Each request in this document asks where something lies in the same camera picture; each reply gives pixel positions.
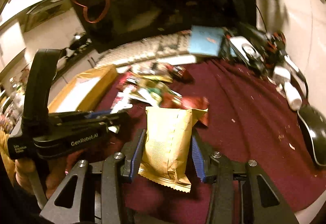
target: cardboard box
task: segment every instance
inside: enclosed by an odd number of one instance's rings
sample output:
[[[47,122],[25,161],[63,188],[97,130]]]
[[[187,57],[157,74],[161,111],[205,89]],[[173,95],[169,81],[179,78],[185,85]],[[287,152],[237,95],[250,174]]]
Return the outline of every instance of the cardboard box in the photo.
[[[113,65],[77,74],[49,104],[49,113],[94,110],[117,76]]]

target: crumb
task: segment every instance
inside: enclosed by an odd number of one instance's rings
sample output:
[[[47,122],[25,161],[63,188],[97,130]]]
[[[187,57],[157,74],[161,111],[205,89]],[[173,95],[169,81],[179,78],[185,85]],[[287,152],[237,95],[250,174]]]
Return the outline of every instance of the crumb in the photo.
[[[289,146],[291,149],[295,150],[295,147],[293,147],[290,143],[289,143]]]

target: brown box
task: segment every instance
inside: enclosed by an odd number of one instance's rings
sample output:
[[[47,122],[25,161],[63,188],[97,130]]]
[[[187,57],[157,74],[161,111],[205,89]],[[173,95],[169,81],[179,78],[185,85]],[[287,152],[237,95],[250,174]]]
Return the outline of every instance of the brown box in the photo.
[[[69,93],[74,89],[74,87],[79,83],[80,79],[94,79],[100,78],[100,80],[95,84],[95,86],[86,94],[82,99],[76,109],[71,109],[71,111],[91,111],[97,106],[108,87],[113,83],[118,73],[113,65],[101,66],[86,70],[77,74],[63,89],[59,94],[53,99],[53,101],[48,106],[49,113],[56,112],[64,99],[69,95]]]

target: snack wrapper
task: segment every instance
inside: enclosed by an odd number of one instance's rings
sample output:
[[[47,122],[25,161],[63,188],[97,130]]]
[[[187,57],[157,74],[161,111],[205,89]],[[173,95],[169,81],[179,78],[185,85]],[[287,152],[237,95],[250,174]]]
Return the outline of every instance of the snack wrapper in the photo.
[[[143,177],[190,192],[185,175],[192,127],[206,110],[146,107],[147,134],[138,173]]]

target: blue sticky note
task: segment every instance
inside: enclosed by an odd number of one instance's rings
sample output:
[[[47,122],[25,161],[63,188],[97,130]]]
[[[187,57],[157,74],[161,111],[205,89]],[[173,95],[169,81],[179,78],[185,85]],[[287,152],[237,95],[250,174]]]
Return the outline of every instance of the blue sticky note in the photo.
[[[191,28],[189,53],[217,57],[223,37],[224,30],[222,28],[193,25]]]

